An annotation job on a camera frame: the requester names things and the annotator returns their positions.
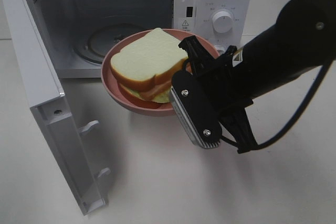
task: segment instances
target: bowl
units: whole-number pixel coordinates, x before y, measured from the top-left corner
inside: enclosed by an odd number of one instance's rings
[[[187,31],[177,30],[177,29],[163,29],[166,33],[174,36],[175,38],[182,40],[186,37],[193,36],[195,34],[189,33]],[[140,106],[137,106],[133,104],[131,101],[129,101],[119,90],[119,85],[117,80],[112,74],[111,67],[110,67],[110,60],[116,53],[120,52],[120,50],[127,46],[128,44],[136,41],[137,39],[140,39],[147,33],[149,33],[151,30],[146,30],[139,32],[137,34],[133,34],[119,43],[117,43],[114,47],[111,48],[111,50],[106,54],[102,67],[101,67],[101,80],[102,83],[107,90],[107,92],[110,94],[110,96],[121,106],[124,108],[138,113],[142,115],[149,115],[149,116],[168,116],[168,115],[174,115],[175,112],[173,110],[173,107],[170,103],[163,103],[161,106],[159,106],[156,109],[149,109],[149,108],[143,108]],[[197,36],[197,39],[200,41],[202,46],[214,57],[217,58],[219,56],[216,48],[208,42],[206,39]]]

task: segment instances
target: white knob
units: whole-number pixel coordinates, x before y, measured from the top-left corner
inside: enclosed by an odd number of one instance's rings
[[[212,17],[212,25],[216,32],[226,33],[232,28],[233,15],[227,10],[218,10]]]

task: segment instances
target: microwave control panel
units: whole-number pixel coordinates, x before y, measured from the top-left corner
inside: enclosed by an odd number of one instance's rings
[[[194,33],[209,40],[217,50],[238,46],[249,0],[197,0]]]

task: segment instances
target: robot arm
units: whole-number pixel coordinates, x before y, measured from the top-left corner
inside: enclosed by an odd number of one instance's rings
[[[336,57],[336,0],[291,0],[275,25],[237,50],[230,46],[214,59],[195,36],[180,47],[187,51],[184,70],[172,78],[170,99],[189,138],[202,148],[223,140],[238,153],[259,150],[279,140],[299,119]],[[191,65],[192,74],[185,70]],[[245,107],[253,99],[322,68],[306,97],[283,129],[258,144]],[[235,141],[222,136],[221,125]]]

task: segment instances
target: sandwich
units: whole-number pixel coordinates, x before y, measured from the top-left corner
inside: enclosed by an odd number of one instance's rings
[[[187,59],[179,43],[156,28],[112,56],[112,74],[130,102],[145,108],[158,108],[169,102],[172,76]]]

